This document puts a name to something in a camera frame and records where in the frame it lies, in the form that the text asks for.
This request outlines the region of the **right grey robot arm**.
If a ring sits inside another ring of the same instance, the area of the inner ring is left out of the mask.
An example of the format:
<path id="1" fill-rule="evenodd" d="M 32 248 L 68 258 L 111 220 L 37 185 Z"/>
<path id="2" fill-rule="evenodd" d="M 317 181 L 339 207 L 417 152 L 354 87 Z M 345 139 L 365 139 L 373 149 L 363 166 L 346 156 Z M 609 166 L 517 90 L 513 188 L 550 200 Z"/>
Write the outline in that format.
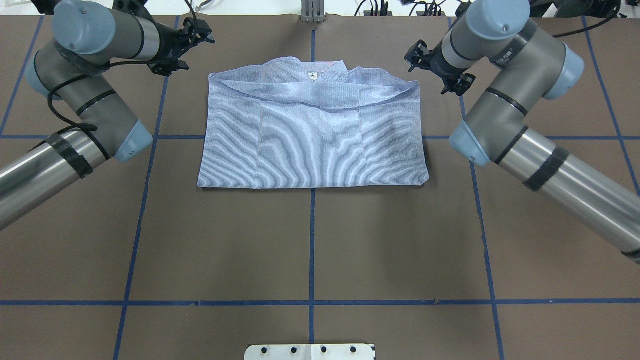
<path id="1" fill-rule="evenodd" d="M 527 126 L 541 100 L 557 100 L 581 79 L 585 62 L 530 18 L 527 0 L 476 0 L 434 48 L 419 40 L 404 59 L 430 71 L 442 93 L 462 96 L 469 73 L 487 59 L 498 68 L 491 84 L 449 137 L 477 166 L 494 163 L 531 192 L 540 193 L 638 264 L 639 197 L 562 146 Z"/>

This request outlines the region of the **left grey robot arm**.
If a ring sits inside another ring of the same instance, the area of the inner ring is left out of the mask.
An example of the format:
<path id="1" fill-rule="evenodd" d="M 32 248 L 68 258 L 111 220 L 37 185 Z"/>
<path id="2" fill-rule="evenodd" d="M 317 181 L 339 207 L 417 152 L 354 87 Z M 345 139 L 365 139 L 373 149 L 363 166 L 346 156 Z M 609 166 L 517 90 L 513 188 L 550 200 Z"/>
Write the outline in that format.
<path id="1" fill-rule="evenodd" d="M 52 16 L 54 37 L 30 59 L 26 80 L 66 127 L 2 169 L 2 229 L 110 159 L 127 162 L 153 144 L 105 72 L 142 65 L 169 77 L 188 70 L 183 55 L 215 39 L 192 3 L 186 5 L 190 16 L 174 29 L 158 23 L 144 0 L 115 0 L 112 7 L 87 0 L 34 1 L 39 13 Z"/>

